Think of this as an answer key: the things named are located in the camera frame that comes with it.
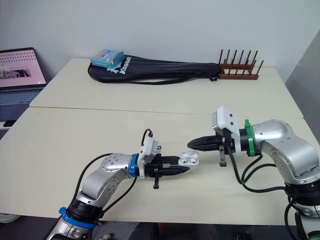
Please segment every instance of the small white object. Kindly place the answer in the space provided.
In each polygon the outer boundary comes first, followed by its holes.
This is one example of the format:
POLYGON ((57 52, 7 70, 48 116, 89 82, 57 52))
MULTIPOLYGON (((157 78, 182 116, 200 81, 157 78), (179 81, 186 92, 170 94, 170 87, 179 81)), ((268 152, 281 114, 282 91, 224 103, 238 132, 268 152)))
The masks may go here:
POLYGON ((183 167, 188 167, 190 170, 195 170, 199 165, 199 153, 196 151, 183 151, 180 154, 178 164, 183 167))
POLYGON ((228 129, 231 132, 231 137, 234 139, 235 153, 238 154, 241 152, 240 132, 237 117, 225 106, 219 107, 216 112, 212 114, 212 128, 222 136, 222 129, 228 129))

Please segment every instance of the laptop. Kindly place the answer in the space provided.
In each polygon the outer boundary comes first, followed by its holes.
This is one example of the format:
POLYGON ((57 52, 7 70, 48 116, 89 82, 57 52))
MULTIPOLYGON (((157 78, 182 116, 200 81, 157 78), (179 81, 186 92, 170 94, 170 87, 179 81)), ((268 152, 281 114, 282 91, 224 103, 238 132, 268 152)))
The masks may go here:
POLYGON ((46 85, 33 47, 1 50, 0 122, 17 120, 46 85))

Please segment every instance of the black cable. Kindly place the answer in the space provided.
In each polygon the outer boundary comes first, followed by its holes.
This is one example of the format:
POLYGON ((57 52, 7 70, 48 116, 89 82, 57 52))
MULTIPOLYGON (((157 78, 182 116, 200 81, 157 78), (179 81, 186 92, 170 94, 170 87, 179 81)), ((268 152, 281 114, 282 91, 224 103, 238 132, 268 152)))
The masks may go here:
POLYGON ((71 200, 71 203, 70 205, 76 200, 76 197, 78 195, 78 191, 79 191, 79 187, 80 187, 80 184, 81 184, 81 181, 82 181, 82 178, 84 177, 84 174, 86 172, 86 170, 95 162, 97 161, 98 159, 100 158, 103 158, 103 157, 106 157, 106 156, 109 156, 111 155, 112 153, 105 153, 105 154, 102 154, 100 156, 97 156, 95 159, 93 159, 91 162, 89 162, 85 168, 82 170, 81 174, 80 174, 80 177, 79 177, 79 180, 76 184, 76 187, 75 187, 75 191, 74 191, 74 194, 73 194, 73 197, 72 197, 72 200, 71 200))
POLYGON ((247 171, 253 166, 255 165, 257 162, 259 162, 261 159, 263 158, 263 155, 260 155, 256 160, 254 160, 253 162, 251 162, 243 171, 242 176, 241 176, 241 182, 245 181, 245 176, 247 171))
POLYGON ((241 182, 241 179, 240 179, 240 177, 239 177, 239 172, 238 172, 236 160, 235 160, 235 157, 234 157, 234 155, 233 155, 233 153, 232 153, 231 147, 228 146, 228 147, 226 148, 226 151, 227 151, 227 153, 228 153, 229 156, 230 156, 230 159, 231 159, 231 162, 232 162, 232 166, 233 166, 233 170, 234 170, 234 174, 235 174, 236 180, 238 181, 239 184, 242 185, 243 183, 241 182))
POLYGON ((270 187, 270 188, 266 188, 266 189, 252 189, 248 186, 246 186, 246 184, 244 182, 241 181, 240 177, 239 177, 239 172, 238 172, 238 168, 237 168, 237 164, 236 164, 236 160, 235 157, 232 153, 232 149, 230 146, 228 146, 226 148, 227 153, 230 156, 231 162, 232 162, 232 166, 233 166, 233 170, 234 170, 234 174, 236 177, 236 180, 238 181, 239 184, 241 184, 246 190, 253 192, 253 193, 267 193, 267 192, 272 192, 272 191, 276 191, 276 190, 286 190, 286 187, 284 186, 275 186, 275 187, 270 187))
POLYGON ((277 167, 275 164, 273 163, 266 163, 266 164, 261 164, 257 167, 255 167, 251 172, 249 172, 248 176, 244 179, 244 181, 242 181, 243 183, 246 183, 249 178, 251 178, 251 176, 259 169, 264 168, 264 167, 277 167))
POLYGON ((285 211, 284 211, 284 224, 285 224, 285 228, 286 230, 288 231, 290 237, 293 239, 293 240, 298 240, 296 238, 296 236, 293 234, 293 232, 291 231, 291 228, 289 227, 289 223, 288 223, 288 213, 289 213, 289 210, 290 208, 294 205, 295 203, 295 200, 292 199, 289 204, 286 206, 285 208, 285 211))
MULTIPOLYGON (((111 203, 109 206, 107 206, 102 212, 99 214, 99 216, 95 219, 94 223, 97 224, 100 218, 104 216, 104 214, 112 208, 117 202, 119 202, 121 199, 125 197, 129 193, 129 191, 134 187, 135 183, 137 181, 137 177, 134 178, 133 182, 131 183, 130 187, 122 194, 120 197, 118 197, 113 203, 111 203)), ((92 240, 92 234, 93 234, 94 229, 91 228, 88 233, 88 240, 92 240)))
POLYGON ((150 130, 150 128, 147 128, 143 133, 142 140, 141 140, 141 146, 142 146, 142 144, 144 144, 144 140, 145 140, 147 132, 149 132, 149 134, 148 134, 149 137, 152 137, 154 135, 153 132, 150 130))
POLYGON ((109 206, 107 206, 104 210, 102 210, 102 212, 99 214, 99 216, 96 218, 95 222, 97 223, 98 220, 100 218, 102 218, 104 216, 104 214, 110 209, 112 208, 117 202, 119 202, 121 199, 123 199, 125 197, 125 195, 127 195, 130 190, 134 187, 135 183, 137 181, 137 177, 134 178, 133 182, 131 183, 131 186, 124 192, 124 194, 122 194, 120 197, 118 197, 113 203, 111 203, 109 206))

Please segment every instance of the white table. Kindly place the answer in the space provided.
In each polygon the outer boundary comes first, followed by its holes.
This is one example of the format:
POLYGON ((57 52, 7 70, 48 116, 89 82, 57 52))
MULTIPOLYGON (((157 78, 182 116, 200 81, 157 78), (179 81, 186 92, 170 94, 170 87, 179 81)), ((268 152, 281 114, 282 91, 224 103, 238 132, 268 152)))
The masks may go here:
POLYGON ((238 116, 303 115, 274 68, 258 80, 197 79, 182 84, 106 84, 88 75, 89 59, 73 58, 31 103, 31 107, 211 114, 221 105, 238 116))
MULTIPOLYGON (((241 126, 269 117, 238 118, 241 126)), ((295 133, 320 146, 303 119, 282 117, 295 133)), ((72 198, 79 174, 103 153, 139 151, 142 133, 151 128, 162 155, 178 155, 195 138, 212 135, 211 114, 32 107, 0 142, 0 213, 57 217, 72 198)), ((218 152, 200 152, 199 168, 189 174, 138 180, 132 191, 104 216, 110 221, 283 225, 287 196, 283 191, 251 193, 236 181, 230 161, 219 167, 218 152)), ((270 162, 266 155, 262 162, 270 162)), ((240 171, 253 158, 236 158, 240 171)), ((90 167, 91 173, 99 163, 90 167)), ((120 184, 111 201, 131 184, 120 184)), ((253 188, 283 186, 275 168, 261 169, 248 184, 253 188)), ((294 224, 293 211, 289 218, 294 224)))

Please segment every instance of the green ring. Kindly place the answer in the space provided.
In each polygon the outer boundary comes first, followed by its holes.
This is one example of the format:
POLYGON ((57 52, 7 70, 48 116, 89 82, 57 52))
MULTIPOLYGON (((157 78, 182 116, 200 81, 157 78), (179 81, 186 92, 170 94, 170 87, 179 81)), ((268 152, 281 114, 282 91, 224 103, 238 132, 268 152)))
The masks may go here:
POLYGON ((249 157, 254 157, 256 155, 254 137, 252 134, 251 124, 249 119, 244 120, 244 127, 246 129, 246 134, 248 135, 249 142, 249 157))

